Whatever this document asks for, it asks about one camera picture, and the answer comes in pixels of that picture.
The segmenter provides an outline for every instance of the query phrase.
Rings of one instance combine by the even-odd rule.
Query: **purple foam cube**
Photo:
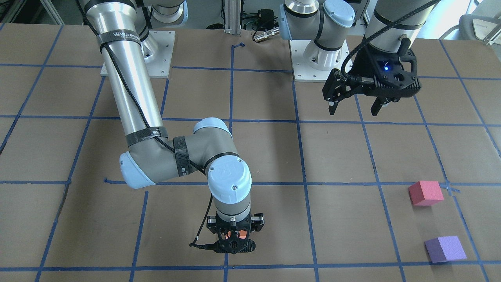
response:
[[[461,242],[457,236],[445,236],[425,242],[431,262],[444,262],[466,259]]]

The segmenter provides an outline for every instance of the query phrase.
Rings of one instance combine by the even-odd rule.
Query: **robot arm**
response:
[[[412,97],[420,89],[417,58],[410,49],[434,5],[440,0],[379,0],[362,43],[333,69],[322,89],[329,113],[338,103],[357,93],[376,97],[371,113],[376,116],[389,102]],[[348,60],[357,57],[346,73]],[[403,62],[410,63],[410,69]]]
[[[162,1],[142,2],[146,5]],[[251,174],[238,156],[224,122],[206,118],[196,124],[192,135],[169,141],[134,24],[136,3],[80,0],[79,5],[84,7],[84,19],[89,20],[97,35],[128,142],[129,151],[120,157],[127,184],[142,188],[202,171],[207,175],[217,209],[215,217],[208,217],[207,227],[219,240],[209,245],[193,245],[219,253],[253,251],[255,243],[248,234],[260,231],[264,218],[262,214],[250,214]],[[158,7],[169,8],[155,4],[155,11]]]

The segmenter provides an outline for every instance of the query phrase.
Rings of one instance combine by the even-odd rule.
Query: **foam block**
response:
[[[409,194],[414,206],[431,206],[443,201],[438,181],[419,181],[409,187]]]
[[[431,262],[466,259],[463,246],[457,236],[438,237],[424,243]]]

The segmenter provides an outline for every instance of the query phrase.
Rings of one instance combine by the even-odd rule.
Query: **light blue joint cap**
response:
[[[355,11],[350,4],[343,0],[326,0],[324,11],[335,23],[342,27],[350,28],[355,19]]]
[[[226,132],[229,133],[231,136],[231,139],[233,139],[233,135],[231,135],[231,132],[229,132],[228,127],[226,127],[226,124],[224,121],[220,120],[217,117],[206,117],[202,119],[201,121],[197,122],[195,126],[193,127],[193,133],[197,132],[197,130],[205,127],[216,127],[220,128]]]
[[[292,40],[291,30],[287,23],[287,16],[284,5],[280,5],[280,18],[279,18],[280,36],[285,40]]]
[[[125,182],[131,188],[139,189],[156,184],[144,174],[129,152],[125,152],[120,156],[120,169]]]
[[[222,156],[208,167],[207,183],[212,195],[225,204],[236,204],[251,191],[252,178],[248,165],[237,156]]]

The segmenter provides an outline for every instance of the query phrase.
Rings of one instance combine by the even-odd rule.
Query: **robotic arm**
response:
[[[197,123],[192,135],[168,140],[146,70],[141,43],[147,42],[148,33],[136,30],[148,30],[160,21],[182,21],[185,4],[160,0],[80,0],[78,4],[97,35],[129,146],[120,156],[127,184],[142,188],[195,170],[203,172],[217,209],[216,216],[207,218],[207,228],[218,235],[218,241],[196,245],[195,240],[191,245],[218,253],[253,251],[256,245],[249,234],[261,230],[264,218],[250,214],[252,178],[231,133],[222,120],[210,117]],[[150,14],[136,20],[146,5],[153,5]]]
[[[362,43],[348,55],[341,48],[354,11],[343,0],[285,0],[280,7],[280,29],[255,39],[280,33],[287,40],[312,40],[303,58],[313,69],[332,70],[322,89],[329,113],[334,114],[343,99],[363,93],[376,97],[371,107],[376,116],[389,102],[420,90],[417,59],[410,46],[439,1],[379,0]],[[356,53],[352,68],[347,68]]]

